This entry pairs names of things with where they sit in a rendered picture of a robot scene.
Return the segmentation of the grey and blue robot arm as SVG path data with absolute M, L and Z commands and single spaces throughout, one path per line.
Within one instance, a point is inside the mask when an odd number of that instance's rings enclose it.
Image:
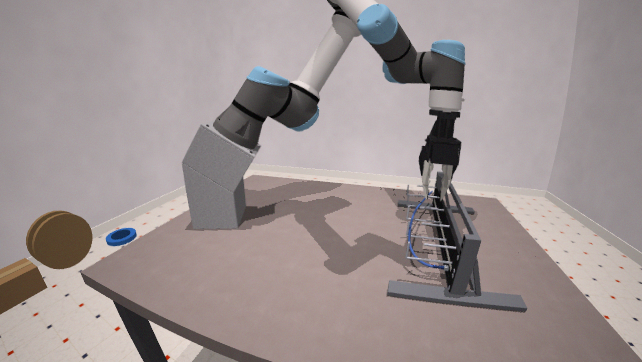
M 432 43 L 431 51 L 416 52 L 386 5 L 375 0 L 327 1 L 335 10 L 332 26 L 298 79 L 290 82 L 255 67 L 227 111 L 214 121 L 213 127 L 220 134 L 254 149 L 268 116 L 295 131 L 310 128 L 319 116 L 320 90 L 352 39 L 360 35 L 383 59 L 383 73 L 389 82 L 430 84 L 431 110 L 461 110 L 466 65 L 461 42 L 439 40 Z

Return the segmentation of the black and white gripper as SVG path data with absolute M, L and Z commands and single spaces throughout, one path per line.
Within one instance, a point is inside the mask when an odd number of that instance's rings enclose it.
M 444 114 L 446 113 L 446 114 Z M 429 109 L 429 115 L 437 116 L 436 120 L 436 129 L 433 135 L 427 135 L 425 139 L 426 145 L 422 146 L 422 150 L 419 155 L 419 166 L 422 178 L 423 191 L 425 199 L 428 199 L 429 194 L 429 181 L 430 173 L 432 172 L 434 165 L 433 164 L 443 164 L 443 179 L 442 187 L 440 189 L 439 201 L 445 196 L 449 185 L 452 181 L 453 174 L 459 165 L 459 158 L 461 151 L 461 141 L 453 137 L 454 133 L 454 123 L 456 118 L 460 118 L 460 112 L 443 112 L 441 110 L 431 110 Z M 447 128 L 447 120 L 448 128 Z M 439 126 L 440 132 L 439 132 Z M 438 133 L 437 133 L 438 132 Z M 436 134 L 437 133 L 437 134 Z M 440 137 L 439 137 L 440 134 Z M 454 139 L 454 140 L 453 140 Z M 427 147 L 430 146 L 430 153 Z M 430 162 L 431 160 L 431 162 Z M 432 166 L 431 166 L 432 165 Z M 450 177 L 450 183 L 449 183 Z M 426 186 L 427 185 L 427 186 Z M 445 188 L 447 187 L 447 188 Z

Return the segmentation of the grey metal rack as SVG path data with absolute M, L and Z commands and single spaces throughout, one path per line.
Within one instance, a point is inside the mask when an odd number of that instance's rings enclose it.
M 443 176 L 443 172 L 437 171 L 434 195 L 428 196 L 428 198 L 433 198 L 433 202 L 422 203 L 419 207 L 420 209 L 433 210 L 435 219 L 433 223 L 435 224 L 421 224 L 437 226 L 436 229 L 439 237 L 410 236 L 415 238 L 439 240 L 440 245 L 426 243 L 423 245 L 440 247 L 443 261 L 408 257 L 410 242 L 407 244 L 405 258 L 443 263 L 444 266 L 438 266 L 438 269 L 443 269 L 446 272 L 445 276 L 447 287 L 389 280 L 387 295 L 448 304 L 526 312 L 527 306 L 521 295 L 481 291 L 477 259 L 481 239 L 468 215 L 474 214 L 475 211 L 473 208 L 464 207 L 452 183 L 450 183 L 449 191 L 457 206 L 451 206 L 449 204 L 447 192 L 445 194 L 447 205 L 445 205 L 443 199 L 441 202 L 439 201 L 438 197 L 440 195 L 439 193 L 442 186 L 441 180 Z M 427 206 L 430 208 L 427 208 Z M 460 212 L 469 232 L 469 234 L 464 234 L 463 240 L 452 212 Z M 440 223 L 444 225 L 441 225 Z M 466 290 L 469 282 L 472 290 Z

